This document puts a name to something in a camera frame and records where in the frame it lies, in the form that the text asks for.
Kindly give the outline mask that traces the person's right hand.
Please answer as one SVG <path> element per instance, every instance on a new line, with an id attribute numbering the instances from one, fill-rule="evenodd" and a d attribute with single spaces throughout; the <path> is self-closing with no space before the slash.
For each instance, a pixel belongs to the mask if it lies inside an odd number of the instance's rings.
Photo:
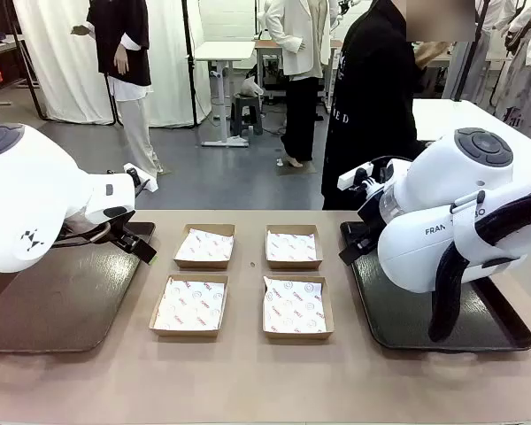
<path id="1" fill-rule="evenodd" d="M 424 42 L 414 52 L 415 64 L 424 69 L 450 47 L 450 42 Z"/>

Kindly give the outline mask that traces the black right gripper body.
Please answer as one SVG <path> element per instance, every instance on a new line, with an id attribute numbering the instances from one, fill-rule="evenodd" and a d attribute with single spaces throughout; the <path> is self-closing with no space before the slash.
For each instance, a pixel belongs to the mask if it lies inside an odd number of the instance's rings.
<path id="1" fill-rule="evenodd" d="M 379 201 L 366 201 L 359 209 L 358 216 L 368 227 L 370 237 L 378 239 L 383 230 L 383 218 Z"/>

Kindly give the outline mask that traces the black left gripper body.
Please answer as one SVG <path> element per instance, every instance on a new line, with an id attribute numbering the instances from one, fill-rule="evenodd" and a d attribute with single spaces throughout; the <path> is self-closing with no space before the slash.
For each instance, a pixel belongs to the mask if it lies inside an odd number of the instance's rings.
<path id="1" fill-rule="evenodd" d="M 110 231 L 109 241 L 111 243 L 135 243 L 137 236 L 127 228 L 130 219 L 135 215 L 135 211 L 130 211 L 109 220 Z"/>

